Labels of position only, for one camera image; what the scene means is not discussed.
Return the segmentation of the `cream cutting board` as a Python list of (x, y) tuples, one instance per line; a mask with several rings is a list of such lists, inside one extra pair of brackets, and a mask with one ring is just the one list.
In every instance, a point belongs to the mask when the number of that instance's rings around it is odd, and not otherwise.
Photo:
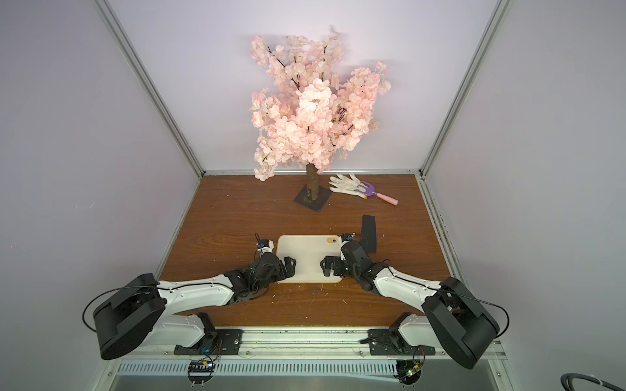
[(320, 263), (326, 256), (340, 256), (341, 238), (336, 235), (283, 235), (278, 239), (276, 255), (296, 260), (293, 277), (280, 283), (339, 283), (338, 276), (325, 276)]

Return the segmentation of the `black cleaver knife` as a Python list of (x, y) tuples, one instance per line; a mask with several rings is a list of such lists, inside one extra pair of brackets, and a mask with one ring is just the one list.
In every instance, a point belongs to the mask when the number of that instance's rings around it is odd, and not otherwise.
[(371, 215), (362, 217), (360, 243), (366, 253), (375, 253), (378, 250), (378, 233), (376, 218)]

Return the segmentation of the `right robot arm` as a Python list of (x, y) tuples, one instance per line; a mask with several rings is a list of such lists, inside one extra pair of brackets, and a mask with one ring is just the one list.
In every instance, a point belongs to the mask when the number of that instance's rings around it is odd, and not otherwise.
[[(320, 268), (326, 277), (352, 278), (366, 292), (422, 311), (446, 354), (466, 369), (474, 368), (487, 347), (510, 327), (510, 314), (503, 306), (475, 297), (461, 280), (407, 275), (385, 262), (373, 262), (356, 240), (344, 242), (341, 254), (325, 257)], [(487, 306), (504, 311), (503, 327)]]

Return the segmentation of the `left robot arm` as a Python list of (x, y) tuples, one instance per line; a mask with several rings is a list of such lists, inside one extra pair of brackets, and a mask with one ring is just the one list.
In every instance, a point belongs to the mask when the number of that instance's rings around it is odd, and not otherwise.
[(170, 346), (177, 355), (211, 354), (217, 332), (203, 308), (252, 300), (271, 284), (294, 276), (297, 262), (262, 253), (247, 267), (203, 280), (158, 281), (143, 274), (94, 309), (94, 332), (103, 360), (128, 355), (139, 347)]

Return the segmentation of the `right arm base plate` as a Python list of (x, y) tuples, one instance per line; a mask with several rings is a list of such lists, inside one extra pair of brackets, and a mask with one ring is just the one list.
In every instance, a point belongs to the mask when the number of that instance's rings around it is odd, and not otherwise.
[(368, 336), (360, 340), (360, 344), (367, 345), (369, 353), (373, 356), (435, 355), (433, 346), (409, 345), (398, 332), (391, 332), (389, 329), (369, 329)]

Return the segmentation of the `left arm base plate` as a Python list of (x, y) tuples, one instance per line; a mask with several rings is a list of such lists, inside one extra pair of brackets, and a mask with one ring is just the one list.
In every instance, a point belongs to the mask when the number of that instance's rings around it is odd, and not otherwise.
[(204, 337), (191, 347), (176, 345), (174, 355), (235, 356), (239, 354), (243, 333), (243, 330), (233, 328), (206, 332)]

